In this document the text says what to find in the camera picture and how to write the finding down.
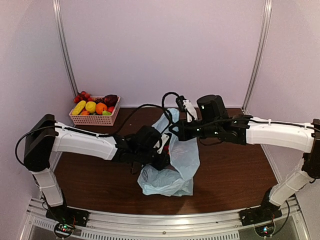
robotic arm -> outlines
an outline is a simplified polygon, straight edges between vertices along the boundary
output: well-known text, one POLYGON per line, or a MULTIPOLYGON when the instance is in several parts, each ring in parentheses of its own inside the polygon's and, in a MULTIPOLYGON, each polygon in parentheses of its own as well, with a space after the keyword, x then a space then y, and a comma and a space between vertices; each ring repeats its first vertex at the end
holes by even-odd
MULTIPOLYGON (((320 120, 313 123, 274 122, 250 115, 229 117, 223 100, 218 95, 207 95, 197 100, 202 119, 189 100, 176 99, 187 119, 171 122, 169 130, 180 141, 192 138, 217 138, 224 142, 269 144, 298 149, 303 159, 285 180, 270 188, 261 206, 242 210, 242 225, 252 225, 280 217, 280 206, 308 182, 320 178, 320 120)), ((26 137, 24 165, 33 174, 42 190, 47 206, 47 217, 60 223, 86 226, 88 212, 67 207, 63 192, 50 169, 51 151, 72 152, 102 158, 112 162, 139 162, 162 170, 170 164, 163 147, 170 137, 151 126, 143 126, 128 136, 100 134, 73 128, 56 122, 53 115, 45 115, 26 137)))

lemon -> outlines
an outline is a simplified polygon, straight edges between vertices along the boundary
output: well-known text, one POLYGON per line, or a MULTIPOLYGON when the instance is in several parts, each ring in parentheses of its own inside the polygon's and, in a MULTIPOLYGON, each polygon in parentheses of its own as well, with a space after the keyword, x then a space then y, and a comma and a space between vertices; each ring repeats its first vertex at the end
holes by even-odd
POLYGON ((89 113, 94 114, 96 112, 96 103, 94 101, 88 101, 85 105, 85 110, 89 113))

pink basket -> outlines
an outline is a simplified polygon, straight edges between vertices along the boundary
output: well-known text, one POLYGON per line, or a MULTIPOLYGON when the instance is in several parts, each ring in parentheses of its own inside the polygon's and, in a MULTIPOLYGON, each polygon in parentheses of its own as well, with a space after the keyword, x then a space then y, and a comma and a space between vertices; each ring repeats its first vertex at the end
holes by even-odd
MULTIPOLYGON (((92 96, 91 98, 103 98, 103 96, 92 96)), ((120 109, 121 97, 118 96, 118 102, 114 106, 114 110, 111 115, 71 115, 72 109, 69 113, 74 125, 93 125, 93 126, 113 126, 115 124, 117 115, 120 109)))

brown tabletop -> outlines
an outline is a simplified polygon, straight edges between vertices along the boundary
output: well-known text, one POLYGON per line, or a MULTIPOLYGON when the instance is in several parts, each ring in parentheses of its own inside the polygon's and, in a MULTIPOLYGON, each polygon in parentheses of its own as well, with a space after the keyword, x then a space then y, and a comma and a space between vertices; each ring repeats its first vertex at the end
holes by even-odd
MULTIPOLYGON (((132 110, 121 108, 112 127, 79 128, 112 133, 132 110)), ((241 114, 241 110, 228 109, 228 113, 241 114)), ((160 109, 143 108, 119 134, 135 133, 142 125, 152 125, 161 114, 160 109)), ((130 173, 131 165, 75 153, 62 154, 55 175, 69 206, 122 214, 194 214, 252 207, 259 205, 265 191, 277 183, 260 145, 222 143, 198 147, 200 167, 194 176, 193 196, 143 195, 137 183, 139 175, 130 173)))

yellow fruit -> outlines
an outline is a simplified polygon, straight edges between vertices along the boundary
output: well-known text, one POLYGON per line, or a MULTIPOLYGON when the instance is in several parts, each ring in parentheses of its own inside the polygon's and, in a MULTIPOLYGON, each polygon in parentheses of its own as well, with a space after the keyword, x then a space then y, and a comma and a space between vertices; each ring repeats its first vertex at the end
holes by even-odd
POLYGON ((94 114, 96 112, 96 103, 94 101, 88 101, 85 105, 85 110, 89 113, 94 114))
POLYGON ((86 106, 86 101, 84 100, 80 101, 73 109, 71 115, 78 115, 79 113, 81 113, 82 109, 84 109, 85 106, 86 106))

